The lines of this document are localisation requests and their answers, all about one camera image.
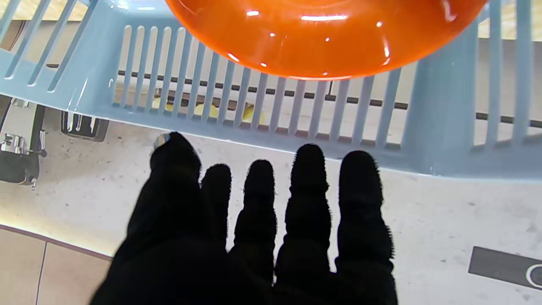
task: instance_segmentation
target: orange plastic bowl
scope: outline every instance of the orange plastic bowl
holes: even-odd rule
[[[444,46],[486,0],[166,0],[190,33],[264,73],[349,79]]]

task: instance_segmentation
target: black glove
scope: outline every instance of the black glove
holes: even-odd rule
[[[226,253],[229,168],[209,168],[200,186],[201,163],[188,141],[173,132],[159,142],[126,240],[91,304],[397,303],[391,234],[380,214],[380,178],[370,155],[352,152],[341,166],[335,274],[327,258],[331,216],[317,146],[305,145],[297,153],[287,234],[274,268],[271,164],[258,160],[250,166],[235,245]]]

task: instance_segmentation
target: white floor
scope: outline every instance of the white floor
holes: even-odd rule
[[[59,131],[59,113],[45,122],[49,156],[37,190],[0,183],[0,224],[112,255],[122,241],[139,188],[149,174],[149,153],[159,130],[111,123],[94,143]],[[242,208],[242,187],[257,158],[275,168],[277,248],[289,197],[293,155],[188,137],[203,167],[227,163],[233,173],[230,224]],[[333,214],[329,255],[337,255],[337,185],[340,163],[328,161]],[[384,216],[396,244],[395,276],[401,304],[541,304],[540,291],[467,273],[473,246],[542,258],[542,187],[539,183],[473,182],[382,170]],[[233,242],[233,225],[228,246]]]

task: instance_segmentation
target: black sticker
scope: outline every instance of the black sticker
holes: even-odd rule
[[[542,290],[542,260],[474,247],[469,273]]]

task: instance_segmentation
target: beige floor tile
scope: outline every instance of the beige floor tile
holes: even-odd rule
[[[103,259],[47,244],[38,304],[88,304],[108,267]]]
[[[0,304],[34,305],[45,242],[0,230]]]

